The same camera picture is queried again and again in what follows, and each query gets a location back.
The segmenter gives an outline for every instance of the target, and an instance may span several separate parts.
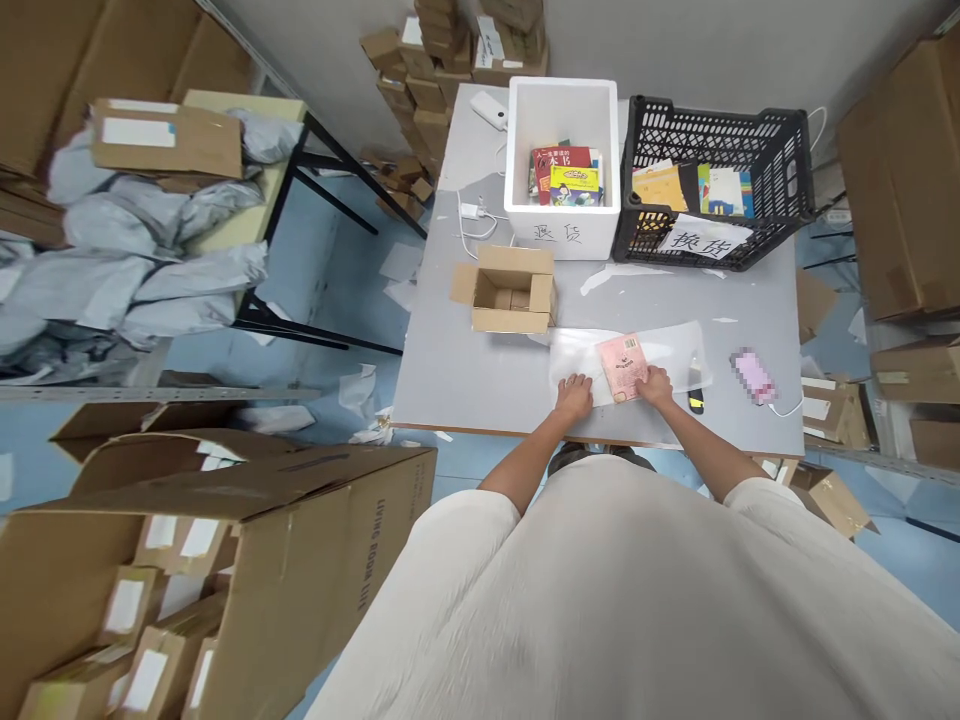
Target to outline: red book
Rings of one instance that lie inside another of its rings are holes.
[[[549,148],[537,148],[533,151],[533,172],[537,178],[537,194],[541,205],[550,204],[550,168],[554,165],[564,167],[593,167],[590,160],[590,148],[558,145]]]

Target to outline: white shirt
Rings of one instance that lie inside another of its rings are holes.
[[[789,489],[724,505],[612,455],[441,500],[307,719],[960,717],[933,611]]]

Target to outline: black plastic crate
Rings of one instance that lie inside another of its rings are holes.
[[[683,110],[674,108],[670,100],[636,95],[630,99],[626,137],[621,162],[623,204],[613,245],[616,262],[747,270],[814,219],[810,142],[803,110],[734,115]],[[675,165],[710,163],[750,171],[755,217],[685,213],[753,229],[743,245],[719,260],[657,250],[678,213],[666,205],[642,203],[633,192],[633,170],[668,159]]]

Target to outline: gray table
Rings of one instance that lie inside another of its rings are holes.
[[[470,98],[481,90],[508,103],[506,89],[460,88],[410,317],[393,421],[405,427],[524,435],[552,407],[548,348],[523,335],[474,332],[470,309],[448,297],[454,266],[475,262],[460,243],[457,191],[463,202],[477,202],[482,195],[491,213],[504,215],[504,181],[497,171],[503,169],[505,153],[495,154],[506,134],[470,108]],[[625,101],[620,102],[620,115],[622,138]],[[472,232],[485,227],[475,226]],[[510,224],[501,221],[486,242],[507,245],[511,235]],[[749,271],[727,273],[725,279],[697,269],[666,267],[672,274],[613,277],[582,296],[584,281],[603,265],[557,262],[560,327],[633,332],[697,320],[714,377],[703,391],[706,411],[699,416],[701,422],[747,452],[803,455],[801,413],[778,418],[769,408],[753,405],[729,362],[740,347],[752,347],[780,389],[777,409],[784,413],[801,398],[793,239]],[[686,406],[685,393],[678,394],[677,400]],[[642,402],[597,408],[571,435],[592,442],[679,447],[660,416]]]

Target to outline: white styrofoam box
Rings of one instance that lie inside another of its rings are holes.
[[[617,84],[612,80],[510,79],[507,174],[503,207],[521,247],[544,248],[557,260],[606,260],[620,217]],[[601,157],[598,207],[531,205],[530,153],[569,139]]]

